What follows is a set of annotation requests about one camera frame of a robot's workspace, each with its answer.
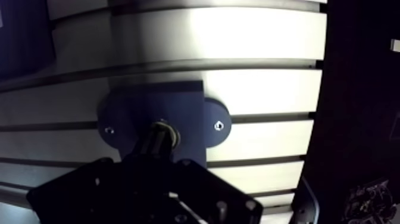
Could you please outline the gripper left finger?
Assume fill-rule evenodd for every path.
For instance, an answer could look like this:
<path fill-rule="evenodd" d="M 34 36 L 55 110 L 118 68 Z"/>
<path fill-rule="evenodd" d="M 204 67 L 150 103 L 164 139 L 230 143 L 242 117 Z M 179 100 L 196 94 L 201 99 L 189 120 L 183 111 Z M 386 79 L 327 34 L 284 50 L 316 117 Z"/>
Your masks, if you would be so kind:
<path fill-rule="evenodd" d="M 154 123 L 121 162 L 101 158 L 31 189 L 41 223 L 167 223 L 170 128 Z"/>

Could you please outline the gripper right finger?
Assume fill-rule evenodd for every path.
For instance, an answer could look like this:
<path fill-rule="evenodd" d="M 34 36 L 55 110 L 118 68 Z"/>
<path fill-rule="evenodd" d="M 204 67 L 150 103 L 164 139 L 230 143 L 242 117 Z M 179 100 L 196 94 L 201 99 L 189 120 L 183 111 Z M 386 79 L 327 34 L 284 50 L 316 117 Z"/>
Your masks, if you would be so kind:
<path fill-rule="evenodd" d="M 248 194 L 212 174 L 190 159 L 172 162 L 172 149 L 177 143 L 177 131 L 168 124 L 162 125 L 163 150 L 167 161 L 162 171 L 162 188 L 177 194 L 169 198 L 165 210 L 169 223 L 259 223 L 262 205 Z"/>

